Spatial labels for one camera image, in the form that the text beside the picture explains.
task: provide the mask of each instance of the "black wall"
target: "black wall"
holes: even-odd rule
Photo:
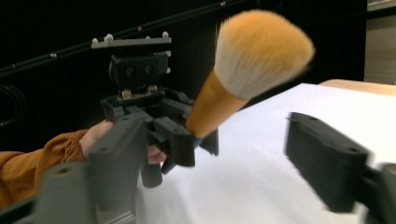
[[[2,1],[0,3],[0,68],[89,42],[116,32],[156,21],[216,1]],[[332,18],[365,10],[360,1],[258,1],[261,7],[284,15],[301,26],[314,41],[317,55],[312,69],[301,78],[252,100],[255,104],[301,82],[319,83],[331,78],[363,79],[365,20]],[[250,1],[222,11],[154,29],[141,36],[173,38],[172,73],[161,83],[195,98],[213,67],[216,27],[226,17],[253,8]],[[0,128],[0,150],[31,151],[41,148],[58,133],[89,128],[104,119],[100,100],[117,90],[108,78],[108,51],[78,55],[1,77],[25,94],[29,110],[19,123]],[[0,120],[13,111],[7,97],[0,97]]]

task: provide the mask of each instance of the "brown sleeve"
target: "brown sleeve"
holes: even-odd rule
[[[61,162],[84,161],[79,139],[87,131],[59,134],[29,153],[0,152],[0,209],[36,194],[49,168]]]

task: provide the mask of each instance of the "cable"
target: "cable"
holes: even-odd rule
[[[11,119],[0,120],[0,128],[20,121],[27,113],[27,101],[20,89],[8,83],[0,83],[0,92],[8,96],[14,104],[14,114]]]
[[[197,17],[197,16],[205,15],[210,12],[222,10],[226,7],[231,7],[231,6],[235,6],[238,4],[251,2],[251,1],[252,0],[228,0],[228,1],[217,2],[214,4],[208,5],[206,7],[198,7],[196,9],[178,13],[176,15],[165,17],[163,19],[159,19],[156,21],[138,25],[131,29],[127,29],[127,30],[118,32],[116,34],[113,34],[113,36],[116,38],[119,38],[119,39],[135,37],[135,36],[141,35],[145,32],[162,28],[165,25],[170,25],[170,24],[174,24],[176,22],[185,21],[185,20]],[[12,74],[18,73],[20,71],[23,71],[23,70],[26,70],[29,68],[34,68],[41,64],[54,62],[54,61],[62,59],[62,58],[67,58],[67,57],[82,53],[84,51],[91,50],[91,43],[92,43],[91,41],[81,43],[81,44],[75,45],[75,46],[67,48],[67,49],[53,51],[52,53],[48,53],[48,54],[45,54],[45,55],[42,55],[39,57],[35,57],[30,60],[26,60],[26,61],[23,61],[20,63],[14,63],[12,65],[8,65],[6,67],[0,68],[0,77],[12,75]]]

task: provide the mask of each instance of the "brush handle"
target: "brush handle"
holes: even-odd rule
[[[212,70],[187,118],[187,130],[195,137],[204,138],[247,102],[227,92]]]

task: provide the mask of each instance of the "screw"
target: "screw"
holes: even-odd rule
[[[128,67],[128,68],[126,69],[125,73],[126,73],[126,75],[127,75],[128,77],[131,77],[131,76],[134,75],[134,69],[133,69],[132,67]]]
[[[146,68],[145,68],[145,71],[146,71],[147,74],[151,74],[151,72],[152,72],[152,66],[151,66],[150,64],[147,64],[147,65],[146,65]]]

